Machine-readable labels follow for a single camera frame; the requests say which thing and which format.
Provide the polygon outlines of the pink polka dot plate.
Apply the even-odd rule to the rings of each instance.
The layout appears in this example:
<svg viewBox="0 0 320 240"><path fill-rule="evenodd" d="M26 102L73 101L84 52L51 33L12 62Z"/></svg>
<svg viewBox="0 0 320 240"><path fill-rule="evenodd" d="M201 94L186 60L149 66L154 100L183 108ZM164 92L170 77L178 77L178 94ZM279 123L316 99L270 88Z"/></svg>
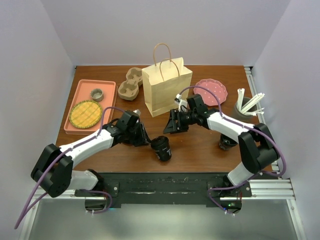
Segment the pink polka dot plate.
<svg viewBox="0 0 320 240"><path fill-rule="evenodd" d="M195 87L193 89L193 92L194 94L200 94L203 99L203 102L209 107L218 106L218 102L216 98L208 91L212 92L217 97L220 104L224 103L227 99L227 96L228 96L227 89L218 80L214 80L211 78L202 79L199 82L197 82L195 85L198 87L205 88L204 90L202 88Z"/></svg>

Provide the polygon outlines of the small grey ceramic cup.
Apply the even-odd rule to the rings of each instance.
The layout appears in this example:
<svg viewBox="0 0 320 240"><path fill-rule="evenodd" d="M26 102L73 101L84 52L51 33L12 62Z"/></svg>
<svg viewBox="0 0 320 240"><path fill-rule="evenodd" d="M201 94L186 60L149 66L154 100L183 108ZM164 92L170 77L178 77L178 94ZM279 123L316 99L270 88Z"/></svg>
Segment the small grey ceramic cup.
<svg viewBox="0 0 320 240"><path fill-rule="evenodd" d="M95 102L101 102L104 99L104 92L100 88L95 88L90 92L90 97Z"/></svg>

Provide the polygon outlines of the grey straw holder cup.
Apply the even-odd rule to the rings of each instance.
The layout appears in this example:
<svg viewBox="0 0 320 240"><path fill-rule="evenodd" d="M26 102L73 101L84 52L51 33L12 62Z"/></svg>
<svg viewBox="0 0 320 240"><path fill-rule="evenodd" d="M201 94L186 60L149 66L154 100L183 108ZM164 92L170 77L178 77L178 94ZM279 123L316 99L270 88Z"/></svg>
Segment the grey straw holder cup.
<svg viewBox="0 0 320 240"><path fill-rule="evenodd" d="M251 100L251 98L243 97L242 106L244 106L249 100ZM254 105L252 108L249 109L249 112L254 112L256 110L258 110L258 106ZM241 113L241 111L238 109L238 101L235 103L234 109L231 114L232 118L239 120L239 121L242 121L242 122L249 122L255 116L256 115L246 115L246 114Z"/></svg>

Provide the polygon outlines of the salmon pink tray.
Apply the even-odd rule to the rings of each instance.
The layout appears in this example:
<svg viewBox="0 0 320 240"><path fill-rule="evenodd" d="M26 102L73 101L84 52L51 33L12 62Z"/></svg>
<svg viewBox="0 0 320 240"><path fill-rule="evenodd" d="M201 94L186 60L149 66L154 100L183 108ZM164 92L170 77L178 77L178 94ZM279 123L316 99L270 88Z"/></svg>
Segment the salmon pink tray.
<svg viewBox="0 0 320 240"><path fill-rule="evenodd" d="M72 125L69 120L72 108L82 101L92 101L91 91L94 89L101 89L103 93L103 100L98 102L102 110L107 107L114 107L117 98L118 87L114 81L81 79L76 87L69 111L67 113L66 121L64 123L64 131L69 135L90 135L97 131L101 125L101 119L92 127L77 128Z"/></svg>

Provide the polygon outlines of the yellow woven coaster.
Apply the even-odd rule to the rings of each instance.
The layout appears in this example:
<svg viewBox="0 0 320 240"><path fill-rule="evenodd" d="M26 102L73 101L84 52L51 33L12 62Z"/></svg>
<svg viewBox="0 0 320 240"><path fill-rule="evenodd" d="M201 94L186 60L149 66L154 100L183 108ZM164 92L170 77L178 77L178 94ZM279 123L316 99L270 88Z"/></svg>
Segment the yellow woven coaster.
<svg viewBox="0 0 320 240"><path fill-rule="evenodd" d="M78 129L88 129L96 125L102 117L101 105L93 100L78 102L69 113L69 122Z"/></svg>

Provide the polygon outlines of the cardboard cup carrier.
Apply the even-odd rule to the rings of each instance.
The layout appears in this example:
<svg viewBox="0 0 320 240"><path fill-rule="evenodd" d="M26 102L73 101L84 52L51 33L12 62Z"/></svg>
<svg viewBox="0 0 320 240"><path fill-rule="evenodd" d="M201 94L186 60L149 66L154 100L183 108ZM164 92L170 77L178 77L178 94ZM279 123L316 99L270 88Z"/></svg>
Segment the cardboard cup carrier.
<svg viewBox="0 0 320 240"><path fill-rule="evenodd" d="M118 88L118 95L123 100L133 101L139 94L140 86L143 84L142 69L132 67L125 77L126 80Z"/></svg>

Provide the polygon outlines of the black cup lid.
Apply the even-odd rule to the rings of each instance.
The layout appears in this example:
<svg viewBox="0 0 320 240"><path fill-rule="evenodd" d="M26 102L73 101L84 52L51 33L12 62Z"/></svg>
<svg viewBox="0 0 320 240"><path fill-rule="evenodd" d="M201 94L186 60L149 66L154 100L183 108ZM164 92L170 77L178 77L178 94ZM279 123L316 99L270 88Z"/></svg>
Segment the black cup lid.
<svg viewBox="0 0 320 240"><path fill-rule="evenodd" d="M166 136L158 136L151 141L151 148L155 151L164 151L168 148L169 139Z"/></svg>

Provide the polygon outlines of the black coffee cup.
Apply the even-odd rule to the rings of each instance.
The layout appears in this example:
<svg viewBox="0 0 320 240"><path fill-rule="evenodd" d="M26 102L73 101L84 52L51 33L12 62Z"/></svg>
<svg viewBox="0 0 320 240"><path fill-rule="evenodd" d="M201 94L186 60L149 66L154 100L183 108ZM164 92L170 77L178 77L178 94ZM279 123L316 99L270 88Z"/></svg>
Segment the black coffee cup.
<svg viewBox="0 0 320 240"><path fill-rule="evenodd" d="M233 140L232 138L224 135L224 134L221 134L220 135L220 139L219 139L219 147L224 150L224 151L228 151L230 150L231 148L235 147L238 143Z"/></svg>
<svg viewBox="0 0 320 240"><path fill-rule="evenodd" d="M154 150L158 159L162 162L167 162L171 159L172 153L169 144L169 139L166 136L158 136L151 141L151 148Z"/></svg>

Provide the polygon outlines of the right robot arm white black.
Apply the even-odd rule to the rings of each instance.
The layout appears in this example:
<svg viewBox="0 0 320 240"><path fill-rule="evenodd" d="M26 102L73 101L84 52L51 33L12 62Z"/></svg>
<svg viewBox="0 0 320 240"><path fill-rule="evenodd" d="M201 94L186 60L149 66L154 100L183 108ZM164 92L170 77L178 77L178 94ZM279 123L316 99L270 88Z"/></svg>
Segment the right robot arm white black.
<svg viewBox="0 0 320 240"><path fill-rule="evenodd" d="M239 146L241 163L225 176L222 186L217 188L227 196L235 196L241 190L241 185L283 157L265 124L241 122L218 109L208 109L199 94L189 96L186 100L182 100L182 96L178 94L175 102L178 108L170 111L163 130L165 134L187 132L190 125L197 124L221 133L232 144Z"/></svg>

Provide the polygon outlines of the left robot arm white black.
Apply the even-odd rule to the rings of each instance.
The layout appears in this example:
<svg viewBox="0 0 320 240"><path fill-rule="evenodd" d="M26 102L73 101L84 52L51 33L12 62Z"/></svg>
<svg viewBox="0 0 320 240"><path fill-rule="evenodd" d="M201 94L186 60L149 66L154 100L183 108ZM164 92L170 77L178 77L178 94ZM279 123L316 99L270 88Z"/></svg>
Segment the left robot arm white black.
<svg viewBox="0 0 320 240"><path fill-rule="evenodd" d="M47 145L30 176L52 198L66 190L85 190L99 196L106 190L103 177L92 169L75 170L82 161L118 144L147 146L151 140L135 111L127 110L120 118L104 124L94 133L60 147Z"/></svg>

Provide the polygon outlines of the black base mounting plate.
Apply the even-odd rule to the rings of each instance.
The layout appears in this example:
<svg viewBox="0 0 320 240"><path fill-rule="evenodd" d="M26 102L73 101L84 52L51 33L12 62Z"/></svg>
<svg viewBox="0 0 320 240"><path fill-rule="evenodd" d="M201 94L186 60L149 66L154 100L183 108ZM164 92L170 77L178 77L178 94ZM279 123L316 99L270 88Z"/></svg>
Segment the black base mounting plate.
<svg viewBox="0 0 320 240"><path fill-rule="evenodd" d="M231 190L222 190L226 173L215 172L114 172L101 173L104 191L111 200L98 193L75 191L85 198L87 210L101 210L105 204L121 208L124 204L205 205L240 209L242 200L252 196L249 183Z"/></svg>

